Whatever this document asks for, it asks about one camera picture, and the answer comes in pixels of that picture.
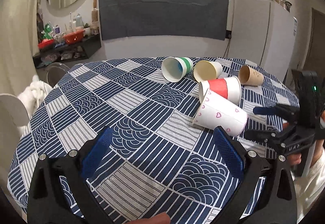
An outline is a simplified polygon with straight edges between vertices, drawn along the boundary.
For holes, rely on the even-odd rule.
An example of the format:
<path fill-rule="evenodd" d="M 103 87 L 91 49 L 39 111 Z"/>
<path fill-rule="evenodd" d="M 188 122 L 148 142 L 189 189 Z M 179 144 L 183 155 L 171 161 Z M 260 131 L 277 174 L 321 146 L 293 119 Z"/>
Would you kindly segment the white paper cup pink hearts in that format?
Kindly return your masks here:
<path fill-rule="evenodd" d="M 221 126 L 229 136 L 239 136 L 247 120 L 248 115 L 243 109 L 208 89 L 192 124 L 211 130 Z"/>

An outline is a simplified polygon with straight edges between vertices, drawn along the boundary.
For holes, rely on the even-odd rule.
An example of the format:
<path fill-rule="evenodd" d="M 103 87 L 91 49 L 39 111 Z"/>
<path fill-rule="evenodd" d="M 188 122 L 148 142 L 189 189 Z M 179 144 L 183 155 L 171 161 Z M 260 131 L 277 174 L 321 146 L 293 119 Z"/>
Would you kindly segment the brown kraft paper cup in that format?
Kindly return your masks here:
<path fill-rule="evenodd" d="M 249 86 L 260 86 L 264 82 L 263 74 L 247 65 L 240 68 L 238 79 L 242 85 Z"/>

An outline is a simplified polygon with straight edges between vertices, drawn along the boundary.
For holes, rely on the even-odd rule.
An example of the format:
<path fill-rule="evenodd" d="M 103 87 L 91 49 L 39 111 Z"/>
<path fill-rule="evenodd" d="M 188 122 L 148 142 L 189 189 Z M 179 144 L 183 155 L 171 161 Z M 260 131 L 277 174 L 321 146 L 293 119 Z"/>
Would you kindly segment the red and white paper cup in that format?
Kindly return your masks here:
<path fill-rule="evenodd" d="M 230 102 L 239 105 L 241 100 L 241 83 L 238 77 L 206 80 L 199 83 L 199 101 L 202 103 L 206 92 L 210 89 Z"/>

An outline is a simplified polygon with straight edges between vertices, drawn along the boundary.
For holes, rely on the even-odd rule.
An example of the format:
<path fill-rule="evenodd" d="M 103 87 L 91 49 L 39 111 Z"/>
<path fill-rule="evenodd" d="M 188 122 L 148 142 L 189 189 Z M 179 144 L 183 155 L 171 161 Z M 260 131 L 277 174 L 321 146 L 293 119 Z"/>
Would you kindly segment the cream yellow paper cup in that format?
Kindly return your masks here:
<path fill-rule="evenodd" d="M 203 82 L 219 78 L 223 72 L 223 67 L 219 62 L 199 61 L 193 69 L 193 76 L 196 81 Z"/>

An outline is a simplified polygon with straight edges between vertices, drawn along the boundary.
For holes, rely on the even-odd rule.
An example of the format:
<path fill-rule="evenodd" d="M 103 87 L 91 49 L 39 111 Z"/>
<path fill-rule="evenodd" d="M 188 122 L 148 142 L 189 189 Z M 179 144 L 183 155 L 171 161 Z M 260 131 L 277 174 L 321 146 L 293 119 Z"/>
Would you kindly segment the white cup green stripe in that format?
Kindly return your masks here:
<path fill-rule="evenodd" d="M 164 78 L 172 83 L 179 82 L 193 69 L 193 61 L 188 57 L 167 57 L 162 61 Z"/>

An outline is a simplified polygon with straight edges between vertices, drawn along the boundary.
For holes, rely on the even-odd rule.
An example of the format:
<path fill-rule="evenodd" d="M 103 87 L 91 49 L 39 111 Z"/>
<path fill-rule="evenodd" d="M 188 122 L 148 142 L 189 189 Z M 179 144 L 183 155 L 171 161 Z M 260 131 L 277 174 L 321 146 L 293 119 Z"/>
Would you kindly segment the blue white patterned tablecloth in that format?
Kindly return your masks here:
<path fill-rule="evenodd" d="M 209 223 L 238 185 L 208 129 L 195 128 L 198 83 L 170 83 L 162 58 L 79 64 L 54 86 L 14 153 L 8 189 L 22 207 L 41 154 L 79 149 L 104 126 L 113 141 L 89 179 L 117 223 L 167 212 L 172 223 Z"/>

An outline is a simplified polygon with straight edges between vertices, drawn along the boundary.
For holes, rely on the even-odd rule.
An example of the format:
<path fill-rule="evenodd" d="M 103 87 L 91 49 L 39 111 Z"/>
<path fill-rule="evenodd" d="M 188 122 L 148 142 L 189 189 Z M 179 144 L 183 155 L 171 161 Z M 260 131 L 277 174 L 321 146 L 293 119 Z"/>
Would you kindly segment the white refrigerator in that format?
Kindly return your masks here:
<path fill-rule="evenodd" d="M 285 79 L 294 50 L 297 19 L 270 0 L 235 0 L 227 56 L 247 59 Z"/>

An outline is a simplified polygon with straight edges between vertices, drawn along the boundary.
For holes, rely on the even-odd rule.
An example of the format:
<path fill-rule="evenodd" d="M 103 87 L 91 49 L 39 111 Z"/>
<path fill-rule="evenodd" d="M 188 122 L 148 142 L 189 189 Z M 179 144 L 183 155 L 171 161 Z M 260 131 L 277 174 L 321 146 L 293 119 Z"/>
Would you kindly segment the white cloth on chair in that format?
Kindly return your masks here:
<path fill-rule="evenodd" d="M 41 81 L 34 76 L 32 82 L 25 90 L 18 95 L 18 99 L 23 103 L 29 118 L 33 116 L 46 96 L 53 90 L 48 83 Z"/>

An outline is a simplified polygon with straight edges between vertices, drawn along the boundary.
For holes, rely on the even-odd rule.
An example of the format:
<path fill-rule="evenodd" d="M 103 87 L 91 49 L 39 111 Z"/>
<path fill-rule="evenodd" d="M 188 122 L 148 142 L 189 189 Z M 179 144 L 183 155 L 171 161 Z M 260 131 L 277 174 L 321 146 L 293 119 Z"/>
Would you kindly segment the white chair back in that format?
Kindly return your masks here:
<path fill-rule="evenodd" d="M 22 135 L 19 127 L 28 123 L 28 112 L 20 99 L 11 94 L 1 94 L 1 170 L 9 171 Z"/>

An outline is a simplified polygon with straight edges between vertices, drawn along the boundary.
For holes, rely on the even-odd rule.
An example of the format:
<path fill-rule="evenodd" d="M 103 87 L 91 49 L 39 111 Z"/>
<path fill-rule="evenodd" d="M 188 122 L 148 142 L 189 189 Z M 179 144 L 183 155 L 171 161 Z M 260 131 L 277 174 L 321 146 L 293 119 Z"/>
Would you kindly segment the clear plastic chair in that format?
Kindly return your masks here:
<path fill-rule="evenodd" d="M 69 70 L 70 68 L 63 63 L 54 62 L 50 64 L 46 67 L 46 82 L 54 87 Z"/>

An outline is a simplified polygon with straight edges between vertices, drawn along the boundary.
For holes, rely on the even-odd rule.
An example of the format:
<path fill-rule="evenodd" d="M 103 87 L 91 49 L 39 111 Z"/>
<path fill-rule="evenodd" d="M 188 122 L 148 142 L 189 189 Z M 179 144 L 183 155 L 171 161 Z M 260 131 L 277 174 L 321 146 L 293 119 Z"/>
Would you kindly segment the metal pot on refrigerator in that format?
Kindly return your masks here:
<path fill-rule="evenodd" d="M 290 12 L 292 4 L 287 0 L 273 0 L 278 3 L 281 7 L 283 7 L 286 11 Z"/>

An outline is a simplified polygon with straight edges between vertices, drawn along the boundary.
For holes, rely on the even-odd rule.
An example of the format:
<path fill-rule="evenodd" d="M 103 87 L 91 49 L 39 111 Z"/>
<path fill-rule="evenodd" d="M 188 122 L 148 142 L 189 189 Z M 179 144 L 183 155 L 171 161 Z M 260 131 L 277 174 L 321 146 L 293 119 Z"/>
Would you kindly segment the red colander bowl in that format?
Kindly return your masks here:
<path fill-rule="evenodd" d="M 72 45 L 72 44 L 81 42 L 81 40 L 84 37 L 84 31 L 85 30 L 79 30 L 79 31 L 64 35 L 63 38 L 64 38 L 66 44 Z"/>

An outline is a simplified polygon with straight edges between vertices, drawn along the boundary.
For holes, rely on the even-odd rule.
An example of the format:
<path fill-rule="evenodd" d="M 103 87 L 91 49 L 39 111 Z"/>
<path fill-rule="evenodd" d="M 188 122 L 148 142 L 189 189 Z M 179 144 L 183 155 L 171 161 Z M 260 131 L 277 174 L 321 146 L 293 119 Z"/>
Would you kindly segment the red basket on shelf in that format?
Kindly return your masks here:
<path fill-rule="evenodd" d="M 54 39 L 45 39 L 43 40 L 41 43 L 39 43 L 37 46 L 40 50 L 52 47 L 55 44 L 55 40 Z"/>

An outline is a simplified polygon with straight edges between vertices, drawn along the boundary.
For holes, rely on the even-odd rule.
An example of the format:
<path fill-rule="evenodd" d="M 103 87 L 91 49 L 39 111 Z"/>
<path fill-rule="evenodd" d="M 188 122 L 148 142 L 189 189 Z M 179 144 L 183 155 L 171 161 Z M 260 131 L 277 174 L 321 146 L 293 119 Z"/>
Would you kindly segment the dark grey covered television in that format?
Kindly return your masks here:
<path fill-rule="evenodd" d="M 225 40 L 228 6 L 229 0 L 99 0 L 101 36 Z"/>

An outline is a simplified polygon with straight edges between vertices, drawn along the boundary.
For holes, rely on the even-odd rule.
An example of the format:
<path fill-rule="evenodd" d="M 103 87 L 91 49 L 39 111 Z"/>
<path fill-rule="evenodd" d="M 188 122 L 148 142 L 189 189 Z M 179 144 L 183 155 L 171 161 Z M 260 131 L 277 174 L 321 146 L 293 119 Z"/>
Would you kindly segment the black wall shelf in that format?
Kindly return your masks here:
<path fill-rule="evenodd" d="M 91 35 L 72 45 L 64 44 L 61 47 L 39 52 L 32 59 L 35 68 L 40 69 L 54 62 L 65 63 L 90 59 L 100 48 L 100 35 Z"/>

